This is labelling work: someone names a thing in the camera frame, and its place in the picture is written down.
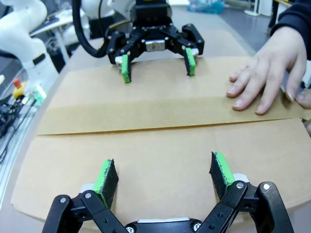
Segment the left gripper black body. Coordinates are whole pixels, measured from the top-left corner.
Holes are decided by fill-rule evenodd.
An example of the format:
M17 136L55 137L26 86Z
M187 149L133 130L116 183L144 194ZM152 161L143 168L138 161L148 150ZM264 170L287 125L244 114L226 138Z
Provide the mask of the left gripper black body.
M147 51L148 41L167 41L179 37L173 25L172 10L165 0L137 0L132 7L132 42Z

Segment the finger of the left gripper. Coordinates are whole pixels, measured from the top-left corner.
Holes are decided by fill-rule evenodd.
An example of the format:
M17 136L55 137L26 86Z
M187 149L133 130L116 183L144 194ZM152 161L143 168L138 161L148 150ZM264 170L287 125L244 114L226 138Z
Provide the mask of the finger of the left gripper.
M189 23L182 27L182 32L170 23L160 29L165 37L165 48L173 53L177 53L184 58L188 76L195 75L195 56L202 55L205 41L196 29Z
M125 33L114 32L108 43L107 56L111 64L121 71L125 83L131 82L131 62L145 51L144 30L133 30L129 36Z

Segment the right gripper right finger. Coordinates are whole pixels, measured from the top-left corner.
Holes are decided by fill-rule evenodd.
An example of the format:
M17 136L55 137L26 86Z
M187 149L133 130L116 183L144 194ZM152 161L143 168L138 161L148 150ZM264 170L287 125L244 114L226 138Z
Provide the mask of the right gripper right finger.
M253 186L238 180L220 152L211 154L211 175L219 202L201 224L203 233L225 233L240 212L249 213L259 233L294 231L277 186L262 182Z

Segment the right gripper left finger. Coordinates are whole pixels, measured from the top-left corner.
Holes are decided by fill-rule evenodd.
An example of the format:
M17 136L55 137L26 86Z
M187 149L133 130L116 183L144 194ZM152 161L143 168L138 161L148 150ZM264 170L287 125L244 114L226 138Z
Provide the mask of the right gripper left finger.
M118 181L114 160L105 160L92 188L74 198L54 198L42 232L77 233L84 222L93 221L102 233L125 233L125 227L111 212Z

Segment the person's right hand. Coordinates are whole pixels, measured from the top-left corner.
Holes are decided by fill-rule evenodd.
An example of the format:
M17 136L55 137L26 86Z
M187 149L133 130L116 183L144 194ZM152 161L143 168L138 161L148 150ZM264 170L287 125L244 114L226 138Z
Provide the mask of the person's right hand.
M256 113L265 114L280 90L286 71L289 76L285 96L293 101L306 72L306 63L307 51L301 34L291 27L277 29L243 68L230 75L233 85L226 95L237 98L233 109L245 110L262 93Z

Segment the person's left hand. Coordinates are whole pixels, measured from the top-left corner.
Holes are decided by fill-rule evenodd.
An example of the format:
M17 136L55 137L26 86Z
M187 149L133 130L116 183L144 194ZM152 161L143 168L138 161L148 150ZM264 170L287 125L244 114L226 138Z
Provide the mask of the person's left hand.
M296 96L298 104L306 109L311 108L311 89L304 89L300 94Z

